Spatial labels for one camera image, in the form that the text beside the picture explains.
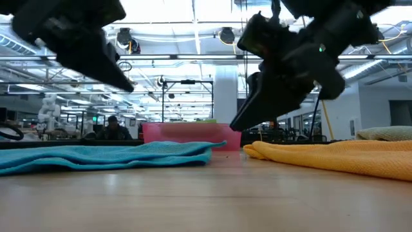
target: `pink bin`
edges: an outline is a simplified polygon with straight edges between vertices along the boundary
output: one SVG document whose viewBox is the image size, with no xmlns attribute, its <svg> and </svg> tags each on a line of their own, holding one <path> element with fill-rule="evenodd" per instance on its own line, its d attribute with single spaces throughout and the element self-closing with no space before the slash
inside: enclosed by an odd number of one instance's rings
<svg viewBox="0 0 412 232">
<path fill-rule="evenodd" d="M 145 123 L 144 142 L 214 142 L 226 141 L 214 151 L 239 151 L 241 133 L 232 131 L 227 124 L 217 123 Z"/>
</svg>

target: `workbench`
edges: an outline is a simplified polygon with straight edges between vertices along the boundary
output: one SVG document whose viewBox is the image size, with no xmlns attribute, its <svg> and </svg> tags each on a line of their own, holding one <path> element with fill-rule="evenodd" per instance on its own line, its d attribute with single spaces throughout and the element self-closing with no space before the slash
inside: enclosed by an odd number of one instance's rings
<svg viewBox="0 0 412 232">
<path fill-rule="evenodd" d="M 407 231 L 412 183 L 215 152 L 207 166 L 0 177 L 2 232 Z"/>
</svg>

